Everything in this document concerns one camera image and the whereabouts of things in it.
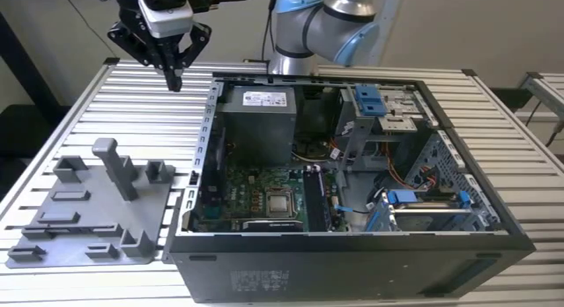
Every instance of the gray plastic post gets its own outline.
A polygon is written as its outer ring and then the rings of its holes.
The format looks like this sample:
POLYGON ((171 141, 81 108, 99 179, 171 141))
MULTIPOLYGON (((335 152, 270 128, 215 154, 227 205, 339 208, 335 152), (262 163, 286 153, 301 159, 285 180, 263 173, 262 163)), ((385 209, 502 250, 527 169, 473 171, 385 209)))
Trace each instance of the gray plastic post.
POLYGON ((125 165, 121 163, 115 147, 117 141, 114 139, 98 138, 91 146, 91 153, 102 160, 109 178, 117 187, 122 199, 134 200, 138 196, 130 184, 130 172, 134 172, 130 168, 133 166, 129 163, 125 163, 125 165))
POLYGON ((149 160, 143 169, 150 184, 165 184, 171 180, 163 160, 149 160))
POLYGON ((54 165, 53 173, 61 183, 79 183, 75 171, 86 169, 79 156, 62 156, 54 165))

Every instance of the white wall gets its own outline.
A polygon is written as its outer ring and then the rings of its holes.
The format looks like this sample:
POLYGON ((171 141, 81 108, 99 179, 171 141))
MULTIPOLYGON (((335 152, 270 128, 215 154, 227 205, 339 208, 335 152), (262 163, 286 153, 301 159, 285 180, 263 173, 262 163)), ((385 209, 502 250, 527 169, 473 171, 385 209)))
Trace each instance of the white wall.
POLYGON ((0 112, 11 104, 30 103, 31 100, 0 57, 0 112))
MULTIPOLYGON (((115 3, 71 1, 117 56, 129 58, 105 38, 117 20, 115 3)), ((564 72, 561 2, 403 0, 381 65, 471 68, 491 86, 515 86, 525 71, 564 72)), ((197 15, 213 28, 199 61, 259 57, 266 3, 225 3, 197 15)), ((0 0, 0 9, 53 93, 71 102, 110 52, 65 0, 0 0)))
POLYGON ((564 0, 403 0, 382 66, 473 69, 514 87, 526 71, 564 72, 564 0))

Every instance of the aluminum slotted table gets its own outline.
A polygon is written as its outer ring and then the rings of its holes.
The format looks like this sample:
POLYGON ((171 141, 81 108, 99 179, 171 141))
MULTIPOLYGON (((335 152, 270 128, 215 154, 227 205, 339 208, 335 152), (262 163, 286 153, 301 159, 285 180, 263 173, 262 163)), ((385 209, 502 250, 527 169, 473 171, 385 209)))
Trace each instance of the aluminum slotted table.
MULTIPOLYGON (((174 265, 7 269, 6 250, 19 239, 47 190, 61 155, 87 165, 98 137, 113 137, 133 163, 163 159, 175 167, 167 199, 173 206, 187 181, 190 159, 213 71, 262 73, 262 64, 197 63, 183 73, 179 93, 166 91, 151 68, 131 61, 103 65, 57 130, 0 203, 0 302, 17 306, 191 306, 174 265)), ((475 76, 437 69, 321 66, 319 75, 423 80, 537 251, 459 300, 441 306, 564 306, 564 166, 475 76)), ((159 230, 163 246, 171 209, 159 230)), ((435 306, 417 302, 319 302, 307 306, 435 306)))

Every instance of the white label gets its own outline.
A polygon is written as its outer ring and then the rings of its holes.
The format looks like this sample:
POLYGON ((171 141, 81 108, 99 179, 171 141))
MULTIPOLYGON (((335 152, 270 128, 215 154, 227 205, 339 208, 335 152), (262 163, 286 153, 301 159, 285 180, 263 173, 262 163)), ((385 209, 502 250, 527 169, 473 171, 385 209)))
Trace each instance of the white label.
POLYGON ((285 107, 285 92, 247 91, 242 94, 243 106, 285 107))
POLYGON ((335 160, 335 158, 338 157, 339 152, 341 151, 337 148, 334 148, 331 150, 331 153, 330 153, 329 157, 335 160))

